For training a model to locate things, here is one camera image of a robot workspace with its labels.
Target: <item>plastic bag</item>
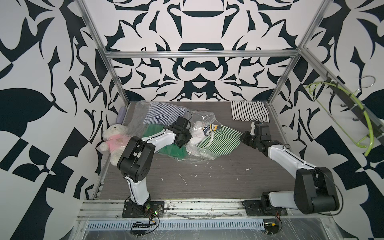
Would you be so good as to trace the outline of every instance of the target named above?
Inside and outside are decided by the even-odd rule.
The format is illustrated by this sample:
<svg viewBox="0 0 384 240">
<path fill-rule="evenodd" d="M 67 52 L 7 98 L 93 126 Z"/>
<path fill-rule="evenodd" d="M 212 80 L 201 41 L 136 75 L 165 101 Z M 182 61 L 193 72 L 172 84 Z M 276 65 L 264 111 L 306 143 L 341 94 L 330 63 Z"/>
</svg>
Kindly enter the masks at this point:
<svg viewBox="0 0 384 240">
<path fill-rule="evenodd" d="M 189 131 L 192 139 L 181 149 L 175 144 L 168 145 L 158 151 L 180 160 L 213 160 L 217 154 L 203 148 L 196 147 L 206 134 L 209 134 L 212 124 L 220 125 L 212 112 L 197 111 L 164 102 L 140 101 L 135 105 L 131 122 L 128 124 L 127 134 L 130 136 L 147 137 L 162 131 L 171 125 L 178 116 L 190 121 Z"/>
</svg>

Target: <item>cable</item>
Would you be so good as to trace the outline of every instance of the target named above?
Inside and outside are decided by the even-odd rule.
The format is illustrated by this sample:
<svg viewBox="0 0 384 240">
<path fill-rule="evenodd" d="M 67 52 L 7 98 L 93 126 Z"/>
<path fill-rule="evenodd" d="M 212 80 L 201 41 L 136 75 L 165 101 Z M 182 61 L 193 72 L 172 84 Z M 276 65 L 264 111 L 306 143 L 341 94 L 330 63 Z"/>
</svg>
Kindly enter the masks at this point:
<svg viewBox="0 0 384 240">
<path fill-rule="evenodd" d="M 244 207 L 246 207 L 246 208 L 248 208 L 248 209 L 250 209 L 250 210 L 253 210 L 254 208 L 253 207 L 248 207 L 245 203 L 241 203 Z"/>
<path fill-rule="evenodd" d="M 276 232 L 280 232 L 282 229 L 283 229 L 283 222 L 281 221 L 280 219 L 280 216 L 279 216 L 279 212 L 276 212 L 276 218 L 279 220 L 279 222 L 281 223 L 281 227 L 279 228 L 279 230 Z"/>
<path fill-rule="evenodd" d="M 191 114 L 191 117 L 188 119 L 188 121 L 192 118 L 192 116 L 193 116 L 193 114 L 190 112 L 190 111 L 188 111 L 188 110 L 183 110 L 183 111 L 181 111 L 180 113 L 179 113 L 179 116 L 180 116 L 180 114 L 182 113 L 182 112 L 189 112 L 190 114 Z"/>
<path fill-rule="evenodd" d="M 157 219 L 159 220 L 158 223 L 157 223 L 157 226 L 156 226 L 155 229 L 154 229 L 154 230 L 156 230 L 156 229 L 159 227 L 159 225 L 160 225 L 160 218 L 157 216 L 156 213 L 154 213 L 154 212 L 152 212 L 152 211 L 150 211 L 150 213 L 151 213 L 151 215 L 149 216 L 149 222 L 148 222 L 148 223 L 142 223 L 142 222 L 135 222 L 135 223 L 133 223 L 132 226 L 131 226 L 131 232 L 132 232 L 132 228 L 133 228 L 133 226 L 149 226 L 149 227 L 150 227 L 150 226 L 154 226 L 154 225 L 156 225 L 156 222 L 155 222 L 155 221 L 153 221 L 154 223 L 151 223 L 152 215 L 155 215 L 155 216 L 157 217 Z M 146 235 L 146 234 L 149 234 L 149 233 L 153 232 L 154 230 L 152 230 L 152 231 L 150 231 L 150 232 L 146 232 L 146 233 L 142 234 L 142 236 L 143 236 L 143 235 Z"/>
<path fill-rule="evenodd" d="M 286 143 L 286 144 L 283 145 L 283 150 L 284 150 L 284 147 L 285 147 L 286 150 L 288 150 L 288 149 L 291 148 L 291 145 L 289 145 L 288 143 Z"/>
<path fill-rule="evenodd" d="M 156 230 L 156 229 L 159 227 L 159 225 L 160 225 L 160 218 L 159 218 L 159 216 L 158 216 L 156 213 L 152 213 L 152 214 L 155 215 L 155 216 L 157 217 L 157 219 L 159 220 L 157 226 L 156 226 L 155 229 L 154 229 L 154 230 Z M 143 235 L 149 234 L 149 233 L 153 232 L 154 230 L 152 230 L 152 231 L 150 231 L 150 232 L 147 232 L 147 233 L 144 233 Z"/>
<path fill-rule="evenodd" d="M 223 214 L 220 214 L 220 215 L 213 215 L 212 217 L 205 217 L 205 218 L 193 218 L 193 217 L 187 217 L 187 216 L 182 216 L 182 215 L 174 214 L 174 213 L 171 213 L 171 212 L 169 212 L 168 214 L 176 215 L 176 216 L 178 216 L 178 217 L 187 218 L 187 219 L 189 219 L 189 220 L 195 220 L 195 219 L 214 219 L 214 218 L 217 218 L 217 217 L 221 217 L 222 215 L 227 215 L 227 216 L 239 216 L 240 213 L 236 213 L 236 214 L 226 214 L 226 213 L 223 213 Z"/>
<path fill-rule="evenodd" d="M 343 195 L 341 194 L 341 191 L 339 189 L 339 187 L 336 185 L 336 183 L 327 175 L 325 174 L 322 170 L 320 170 L 319 168 L 317 168 L 320 172 L 322 172 L 329 180 L 331 180 L 331 182 L 335 185 L 335 187 L 337 188 L 337 190 L 339 191 L 340 193 L 340 196 L 341 196 L 341 207 L 340 207 L 340 210 L 336 213 L 336 214 L 322 214 L 322 213 L 319 213 L 321 215 L 325 215 L 325 216 L 336 216 L 338 214 L 341 213 L 341 211 L 343 210 L 343 207 L 344 207 L 344 198 L 343 198 Z"/>
</svg>

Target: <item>white teddy bear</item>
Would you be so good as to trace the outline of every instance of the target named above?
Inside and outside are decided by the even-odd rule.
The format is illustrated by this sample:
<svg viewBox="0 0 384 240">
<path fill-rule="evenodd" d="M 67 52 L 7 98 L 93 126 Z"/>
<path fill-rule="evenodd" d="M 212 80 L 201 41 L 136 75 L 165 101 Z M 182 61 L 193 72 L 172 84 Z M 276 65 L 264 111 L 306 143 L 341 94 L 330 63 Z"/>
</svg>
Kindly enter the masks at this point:
<svg viewBox="0 0 384 240">
<path fill-rule="evenodd" d="M 128 128 L 121 124 L 115 124 L 110 126 L 103 132 L 103 139 L 106 142 L 100 144 L 99 148 L 102 151 L 110 151 L 110 162 L 112 165 L 117 166 L 119 159 L 127 146 L 130 136 L 126 133 Z"/>
</svg>

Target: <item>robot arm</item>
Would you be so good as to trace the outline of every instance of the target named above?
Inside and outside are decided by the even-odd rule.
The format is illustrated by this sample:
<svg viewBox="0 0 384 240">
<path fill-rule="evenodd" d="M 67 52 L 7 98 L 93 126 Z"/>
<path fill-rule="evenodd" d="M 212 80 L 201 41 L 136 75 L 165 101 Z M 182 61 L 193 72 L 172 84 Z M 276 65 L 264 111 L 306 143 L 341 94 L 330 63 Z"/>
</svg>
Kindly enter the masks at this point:
<svg viewBox="0 0 384 240">
<path fill-rule="evenodd" d="M 192 135 L 188 125 L 190 122 L 187 119 L 178 117 L 177 121 L 157 134 L 144 138 L 134 136 L 129 140 L 117 168 L 128 182 L 131 192 L 129 201 L 139 212 L 146 212 L 151 201 L 145 177 L 151 168 L 153 154 L 167 145 L 174 143 L 182 147 L 189 142 Z"/>
<path fill-rule="evenodd" d="M 299 209 L 304 214 L 339 208 L 332 172 L 302 160 L 279 141 L 273 141 L 268 125 L 255 124 L 254 135 L 246 131 L 240 140 L 276 161 L 295 178 L 294 191 L 268 193 L 270 205 Z"/>
</svg>

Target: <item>black and white patterned wall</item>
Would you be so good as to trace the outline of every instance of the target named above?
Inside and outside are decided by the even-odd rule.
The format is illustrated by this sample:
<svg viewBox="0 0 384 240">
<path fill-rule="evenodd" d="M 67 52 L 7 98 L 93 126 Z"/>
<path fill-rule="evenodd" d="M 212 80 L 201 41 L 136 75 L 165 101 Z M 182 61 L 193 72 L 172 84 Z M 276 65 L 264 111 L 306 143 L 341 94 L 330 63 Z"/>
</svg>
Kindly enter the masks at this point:
<svg viewBox="0 0 384 240">
<path fill-rule="evenodd" d="M 296 49 L 321 3 L 319 0 L 86 2 L 108 51 Z M 113 64 L 132 101 L 267 100 L 287 59 L 124 59 Z"/>
<path fill-rule="evenodd" d="M 380 0 L 335 0 L 316 30 L 309 50 L 379 117 L 383 115 L 384 2 Z M 384 147 L 375 139 L 370 154 L 357 147 L 304 89 L 323 81 L 301 59 L 274 102 L 278 119 L 291 149 L 306 161 L 332 170 L 344 196 L 342 212 L 334 216 L 344 237 L 373 240 L 384 237 L 381 227 L 384 209 Z M 318 86 L 314 95 L 355 141 L 368 133 L 355 115 L 330 95 L 327 87 Z"/>
<path fill-rule="evenodd" d="M 128 99 L 268 100 L 289 57 L 114 59 Z"/>
<path fill-rule="evenodd" d="M 1 239 L 68 237 L 123 102 L 73 0 L 1 1 L 0 19 Z"/>
</svg>

